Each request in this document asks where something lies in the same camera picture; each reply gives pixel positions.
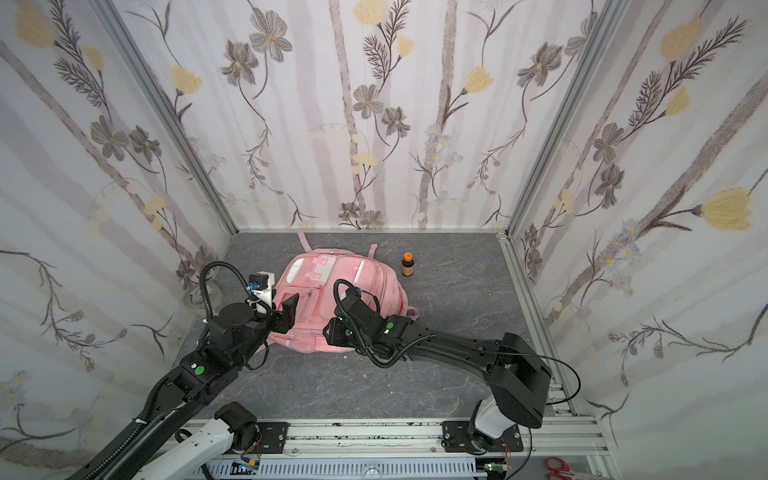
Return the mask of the clear tape roll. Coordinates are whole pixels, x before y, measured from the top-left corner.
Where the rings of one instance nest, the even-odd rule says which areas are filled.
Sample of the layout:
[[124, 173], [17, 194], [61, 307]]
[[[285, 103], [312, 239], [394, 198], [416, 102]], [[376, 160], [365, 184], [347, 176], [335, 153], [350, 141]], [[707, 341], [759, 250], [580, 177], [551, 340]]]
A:
[[204, 308], [204, 300], [198, 285], [191, 286], [183, 296], [183, 305], [190, 310], [199, 310]]

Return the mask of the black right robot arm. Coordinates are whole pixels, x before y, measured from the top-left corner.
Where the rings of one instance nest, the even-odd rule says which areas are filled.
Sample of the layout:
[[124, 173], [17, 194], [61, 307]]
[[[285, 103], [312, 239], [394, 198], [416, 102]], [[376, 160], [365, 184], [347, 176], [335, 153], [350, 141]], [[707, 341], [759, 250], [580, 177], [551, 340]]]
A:
[[539, 429], [545, 408], [568, 404], [582, 383], [561, 400], [549, 398], [553, 380], [547, 365], [555, 359], [537, 354], [522, 337], [506, 333], [500, 340], [479, 340], [439, 332], [400, 315], [383, 317], [364, 301], [366, 291], [339, 279], [332, 287], [334, 314], [323, 329], [331, 346], [352, 348], [376, 367], [401, 361], [430, 361], [458, 368], [482, 379], [491, 396], [474, 408], [468, 425], [457, 434], [443, 433], [448, 451], [483, 455], [516, 427]]

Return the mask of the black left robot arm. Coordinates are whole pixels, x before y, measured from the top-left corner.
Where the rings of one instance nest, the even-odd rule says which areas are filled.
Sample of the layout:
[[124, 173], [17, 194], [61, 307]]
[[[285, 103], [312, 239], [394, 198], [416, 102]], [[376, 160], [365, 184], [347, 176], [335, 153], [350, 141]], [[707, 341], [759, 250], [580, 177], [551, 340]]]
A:
[[[209, 271], [231, 271], [246, 292], [246, 300], [213, 311], [207, 291]], [[251, 369], [250, 359], [273, 332], [294, 327], [300, 296], [294, 294], [280, 305], [258, 296], [242, 273], [225, 261], [206, 264], [199, 274], [199, 288], [206, 327], [191, 353], [152, 387], [140, 413], [72, 479], [131, 479], [166, 441], [192, 419], [235, 379]]]

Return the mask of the small brown orange-capped bottle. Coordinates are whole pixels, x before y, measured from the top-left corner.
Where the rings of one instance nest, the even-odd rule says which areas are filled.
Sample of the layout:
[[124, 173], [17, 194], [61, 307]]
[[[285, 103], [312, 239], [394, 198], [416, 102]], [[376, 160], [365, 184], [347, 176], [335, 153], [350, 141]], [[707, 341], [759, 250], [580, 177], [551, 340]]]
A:
[[414, 261], [413, 254], [410, 253], [410, 252], [406, 252], [403, 255], [403, 259], [401, 261], [401, 273], [402, 273], [402, 275], [405, 276], [405, 277], [412, 276], [413, 273], [414, 273], [414, 266], [415, 266], [415, 261]]

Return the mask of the aluminium mounting rail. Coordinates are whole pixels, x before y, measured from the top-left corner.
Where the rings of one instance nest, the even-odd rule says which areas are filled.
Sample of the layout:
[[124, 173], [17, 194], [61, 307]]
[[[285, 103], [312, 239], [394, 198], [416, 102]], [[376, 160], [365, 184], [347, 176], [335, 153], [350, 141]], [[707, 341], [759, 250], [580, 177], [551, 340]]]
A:
[[594, 418], [575, 410], [558, 381], [553, 415], [538, 429], [514, 425], [480, 441], [470, 418], [304, 419], [258, 421], [240, 405], [206, 422], [161, 416], [126, 450], [111, 479], [519, 479], [526, 466], [550, 468], [580, 457], [569, 479], [610, 479], [618, 472]]

